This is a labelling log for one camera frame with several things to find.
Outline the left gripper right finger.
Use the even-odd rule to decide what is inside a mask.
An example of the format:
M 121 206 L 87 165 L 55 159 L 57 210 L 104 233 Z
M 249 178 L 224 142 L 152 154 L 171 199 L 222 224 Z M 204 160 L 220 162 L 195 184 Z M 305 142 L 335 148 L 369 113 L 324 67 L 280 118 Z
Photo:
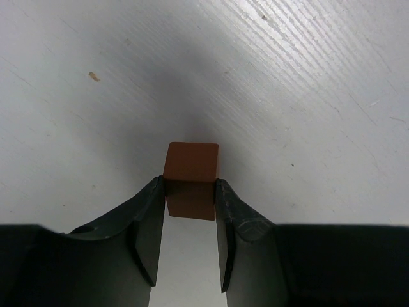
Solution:
M 407 306 L 408 228 L 274 224 L 219 179 L 221 290 L 228 306 Z

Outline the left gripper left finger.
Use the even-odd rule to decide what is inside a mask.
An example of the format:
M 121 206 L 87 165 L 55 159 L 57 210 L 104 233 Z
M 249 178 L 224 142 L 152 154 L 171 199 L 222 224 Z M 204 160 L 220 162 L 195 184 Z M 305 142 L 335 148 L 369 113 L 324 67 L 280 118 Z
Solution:
M 157 282 L 164 179 L 70 233 L 1 226 L 2 306 L 147 306 Z

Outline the brown wood block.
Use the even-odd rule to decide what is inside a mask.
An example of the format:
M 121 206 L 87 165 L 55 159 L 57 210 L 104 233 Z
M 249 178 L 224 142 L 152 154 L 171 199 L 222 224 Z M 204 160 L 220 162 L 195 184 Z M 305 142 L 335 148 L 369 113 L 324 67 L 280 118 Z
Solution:
M 219 145 L 171 142 L 163 171 L 166 203 L 172 217 L 215 220 Z

